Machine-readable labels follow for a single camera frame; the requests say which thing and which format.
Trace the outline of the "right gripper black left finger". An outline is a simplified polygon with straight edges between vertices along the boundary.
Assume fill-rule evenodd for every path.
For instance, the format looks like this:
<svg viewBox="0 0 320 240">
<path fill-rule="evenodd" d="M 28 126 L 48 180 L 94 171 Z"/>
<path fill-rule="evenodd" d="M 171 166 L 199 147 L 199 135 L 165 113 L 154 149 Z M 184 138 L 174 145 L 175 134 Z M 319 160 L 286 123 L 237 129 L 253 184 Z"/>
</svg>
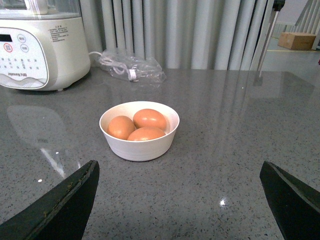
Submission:
<svg viewBox="0 0 320 240">
<path fill-rule="evenodd" d="M 0 226 L 2 240 L 80 240 L 91 214 L 100 177 L 87 162 L 56 187 Z"/>
</svg>

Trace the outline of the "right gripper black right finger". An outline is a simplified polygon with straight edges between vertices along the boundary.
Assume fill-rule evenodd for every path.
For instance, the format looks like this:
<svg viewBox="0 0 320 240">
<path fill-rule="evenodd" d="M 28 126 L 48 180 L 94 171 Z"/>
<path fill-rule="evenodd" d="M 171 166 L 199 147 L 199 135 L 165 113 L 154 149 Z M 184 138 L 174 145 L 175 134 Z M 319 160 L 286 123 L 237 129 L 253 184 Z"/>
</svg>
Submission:
<svg viewBox="0 0 320 240">
<path fill-rule="evenodd" d="M 272 162 L 259 174 L 268 206 L 285 240 L 320 238 L 320 192 Z"/>
</svg>

